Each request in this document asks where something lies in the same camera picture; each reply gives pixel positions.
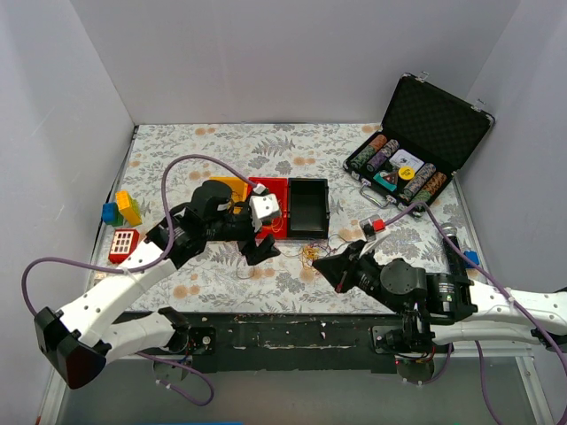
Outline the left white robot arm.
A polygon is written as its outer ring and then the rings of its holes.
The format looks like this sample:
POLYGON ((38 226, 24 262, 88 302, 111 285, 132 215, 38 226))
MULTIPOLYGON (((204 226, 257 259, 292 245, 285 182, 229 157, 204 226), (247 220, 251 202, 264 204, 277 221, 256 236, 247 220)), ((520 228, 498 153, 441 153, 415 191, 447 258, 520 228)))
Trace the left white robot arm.
POLYGON ((239 212, 233 211, 231 197, 227 184, 204 182, 96 286, 57 311, 45 307, 35 314, 40 351, 69 388, 85 386, 106 364, 129 354, 151 348, 177 354, 189 347, 190 324, 172 307, 141 319, 117 320, 152 286, 200 255, 207 243, 237 243, 250 266, 279 255, 273 236, 256 240, 263 225, 281 214, 276 195, 256 184, 239 212))

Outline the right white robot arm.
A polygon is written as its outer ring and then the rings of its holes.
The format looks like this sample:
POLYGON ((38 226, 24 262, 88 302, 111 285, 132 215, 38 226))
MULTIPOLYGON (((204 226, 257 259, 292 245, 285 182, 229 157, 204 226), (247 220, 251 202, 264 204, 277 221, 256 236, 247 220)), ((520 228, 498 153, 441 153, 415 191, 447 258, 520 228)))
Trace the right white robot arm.
POLYGON ((565 291, 500 292, 464 275, 430 273, 404 259, 380 265, 362 240, 313 266, 337 293, 358 288, 400 316, 397 328, 375 336, 383 351, 422 353, 482 340, 566 349, 565 291))

